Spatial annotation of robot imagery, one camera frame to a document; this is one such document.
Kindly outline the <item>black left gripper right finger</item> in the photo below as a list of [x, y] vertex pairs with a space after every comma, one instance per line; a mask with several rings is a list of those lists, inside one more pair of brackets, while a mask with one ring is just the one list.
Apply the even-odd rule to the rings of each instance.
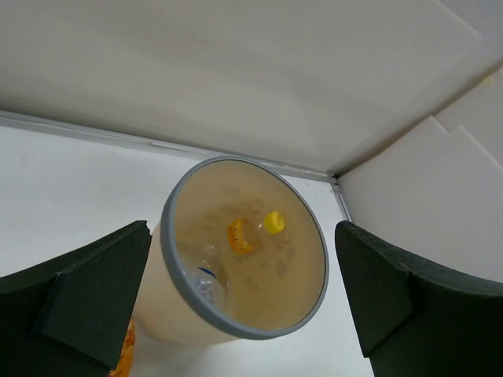
[[376, 376], [500, 376], [502, 285], [396, 247], [349, 221], [336, 255]]

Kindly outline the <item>yellow cap orange label bottle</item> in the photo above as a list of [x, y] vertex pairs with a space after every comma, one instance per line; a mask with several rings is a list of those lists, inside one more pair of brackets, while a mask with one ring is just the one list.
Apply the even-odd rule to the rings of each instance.
[[239, 260], [263, 249], [275, 236], [286, 229], [283, 214], [268, 213], [240, 215], [206, 229], [201, 237], [200, 251], [209, 265]]

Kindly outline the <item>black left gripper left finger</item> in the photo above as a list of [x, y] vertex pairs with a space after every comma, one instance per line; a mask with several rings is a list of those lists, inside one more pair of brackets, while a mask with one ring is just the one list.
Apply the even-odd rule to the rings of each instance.
[[134, 221], [1, 278], [3, 376], [106, 376], [116, 368], [151, 243]]

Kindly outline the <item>clear bottle dark blue label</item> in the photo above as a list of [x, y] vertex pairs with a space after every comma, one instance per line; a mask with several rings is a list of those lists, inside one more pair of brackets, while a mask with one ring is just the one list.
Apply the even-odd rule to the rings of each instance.
[[225, 306], [226, 293], [213, 272], [202, 267], [189, 267], [184, 274], [208, 303], [217, 309]]

